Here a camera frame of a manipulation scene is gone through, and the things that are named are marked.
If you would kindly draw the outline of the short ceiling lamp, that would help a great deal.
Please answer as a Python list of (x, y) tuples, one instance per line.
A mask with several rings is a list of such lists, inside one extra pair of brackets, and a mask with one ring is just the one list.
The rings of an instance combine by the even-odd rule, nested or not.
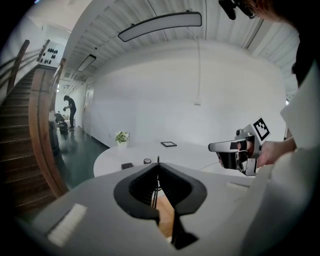
[(86, 68), (88, 68), (95, 60), (97, 59), (97, 57), (93, 54), (89, 54), (83, 61), (82, 63), (79, 65), (79, 67), (77, 68), (78, 72), (83, 72)]

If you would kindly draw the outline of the dark wooden staircase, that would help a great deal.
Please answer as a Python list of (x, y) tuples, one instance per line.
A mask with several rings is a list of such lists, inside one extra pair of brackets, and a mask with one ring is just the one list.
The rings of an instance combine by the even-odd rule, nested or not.
[(55, 162), (50, 111), (65, 61), (58, 67), (38, 64), (44, 45), (0, 65), (0, 210), (15, 215), (47, 206), (68, 188)]

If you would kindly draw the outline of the person's right forearm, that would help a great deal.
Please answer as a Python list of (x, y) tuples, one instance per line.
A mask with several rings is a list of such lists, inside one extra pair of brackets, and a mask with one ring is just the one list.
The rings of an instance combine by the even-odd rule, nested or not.
[(297, 145), (292, 136), (284, 141), (274, 142), (271, 163), (274, 164), (281, 156), (294, 152), (296, 149)]

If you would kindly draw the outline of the black bag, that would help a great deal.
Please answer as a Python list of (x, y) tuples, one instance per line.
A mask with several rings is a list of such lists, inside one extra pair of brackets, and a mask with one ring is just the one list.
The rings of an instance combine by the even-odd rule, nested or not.
[(55, 122), (57, 124), (57, 127), (59, 128), (59, 131), (61, 134), (65, 134), (68, 132), (68, 125), (65, 122), (65, 119), (63, 118), (63, 116), (60, 113), (55, 113)]

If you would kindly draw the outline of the white flowers in white vase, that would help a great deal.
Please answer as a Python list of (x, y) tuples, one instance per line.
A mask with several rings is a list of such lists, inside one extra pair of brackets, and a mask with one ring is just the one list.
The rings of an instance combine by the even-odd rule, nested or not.
[(130, 133), (126, 131), (118, 131), (115, 135), (115, 141), (119, 149), (125, 149), (130, 141)]

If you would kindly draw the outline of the long ceiling lamp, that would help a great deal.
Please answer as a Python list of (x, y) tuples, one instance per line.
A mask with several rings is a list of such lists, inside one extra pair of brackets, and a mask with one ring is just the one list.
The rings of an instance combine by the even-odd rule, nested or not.
[(201, 26), (202, 14), (198, 11), (169, 13), (133, 24), (122, 30), (118, 34), (118, 38), (123, 42), (128, 42), (140, 36), (161, 30)]

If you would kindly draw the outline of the plain door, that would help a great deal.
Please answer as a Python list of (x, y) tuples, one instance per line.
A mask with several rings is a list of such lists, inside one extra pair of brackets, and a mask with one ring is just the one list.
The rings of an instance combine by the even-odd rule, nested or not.
[(92, 83), (88, 83), (84, 98), (83, 115), (82, 115), (82, 128), (84, 132), (91, 136), (91, 108), (94, 95), (94, 87)]

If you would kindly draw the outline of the person's right hand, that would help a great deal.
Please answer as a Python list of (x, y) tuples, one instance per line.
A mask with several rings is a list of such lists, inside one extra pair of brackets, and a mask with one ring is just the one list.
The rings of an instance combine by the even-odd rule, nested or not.
[[(251, 141), (241, 141), (237, 143), (237, 148), (239, 151), (247, 151), (249, 155), (254, 152), (254, 144)], [(272, 163), (272, 154), (275, 148), (275, 143), (273, 141), (266, 141), (261, 148), (261, 153), (257, 159), (257, 168), (265, 165), (270, 165)]]

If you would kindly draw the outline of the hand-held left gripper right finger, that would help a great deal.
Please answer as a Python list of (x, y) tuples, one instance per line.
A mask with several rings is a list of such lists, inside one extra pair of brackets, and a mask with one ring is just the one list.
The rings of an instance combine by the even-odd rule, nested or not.
[(256, 213), (256, 178), (158, 165), (159, 183), (173, 204), (173, 243), (158, 256), (247, 256), (245, 241)]

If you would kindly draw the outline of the white curved desk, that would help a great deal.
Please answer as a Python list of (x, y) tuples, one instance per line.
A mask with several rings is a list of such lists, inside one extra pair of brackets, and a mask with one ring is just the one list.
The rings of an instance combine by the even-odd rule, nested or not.
[(223, 168), (215, 152), (207, 146), (178, 142), (177, 146), (165, 147), (159, 142), (129, 144), (127, 148), (111, 147), (101, 153), (95, 160), (93, 173), (95, 177), (111, 174), (121, 170), (121, 164), (132, 163), (135, 167), (143, 165), (145, 159), (152, 163), (175, 164), (185, 168), (229, 176), (244, 175), (233, 169)]

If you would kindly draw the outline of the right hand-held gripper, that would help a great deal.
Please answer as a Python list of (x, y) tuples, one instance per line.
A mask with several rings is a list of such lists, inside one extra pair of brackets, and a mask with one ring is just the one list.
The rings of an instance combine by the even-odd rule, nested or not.
[[(270, 135), (271, 132), (264, 119), (259, 117), (243, 129), (238, 129), (233, 140), (210, 143), (208, 150), (217, 153), (225, 169), (237, 170), (249, 177), (255, 176), (262, 144)], [(249, 155), (246, 150), (238, 150), (238, 143), (245, 141), (253, 143), (253, 154)]]

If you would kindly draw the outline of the person's glasses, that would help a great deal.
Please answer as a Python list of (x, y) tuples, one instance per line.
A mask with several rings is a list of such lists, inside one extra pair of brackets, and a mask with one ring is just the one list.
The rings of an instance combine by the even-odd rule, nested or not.
[(240, 2), (238, 4), (239, 9), (250, 19), (255, 19), (258, 17), (258, 15), (256, 14), (254, 8), (248, 4), (248, 3), (244, 3), (244, 2)]

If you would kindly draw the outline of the person's black clothing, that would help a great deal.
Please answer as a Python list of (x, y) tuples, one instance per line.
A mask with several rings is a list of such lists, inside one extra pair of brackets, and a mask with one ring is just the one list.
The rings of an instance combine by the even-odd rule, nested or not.
[(301, 32), (299, 34), (295, 63), (291, 67), (291, 71), (296, 77), (298, 88), (305, 80), (313, 62), (320, 65), (320, 43), (316, 42), (310, 33)]

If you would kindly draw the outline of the white board with black dots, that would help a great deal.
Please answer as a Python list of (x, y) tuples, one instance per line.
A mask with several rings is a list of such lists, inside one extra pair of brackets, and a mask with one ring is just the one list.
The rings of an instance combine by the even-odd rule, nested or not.
[(39, 65), (57, 68), (60, 64), (63, 55), (64, 46), (47, 39), (44, 45), (44, 49), (40, 51), (40, 55), (37, 59)]

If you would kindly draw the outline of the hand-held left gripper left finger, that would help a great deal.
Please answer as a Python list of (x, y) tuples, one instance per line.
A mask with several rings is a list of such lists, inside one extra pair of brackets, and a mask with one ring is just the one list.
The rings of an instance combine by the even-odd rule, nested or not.
[(34, 255), (173, 256), (154, 219), (132, 217), (115, 200), (116, 185), (142, 170), (141, 165), (87, 180), (32, 223), (18, 220)]

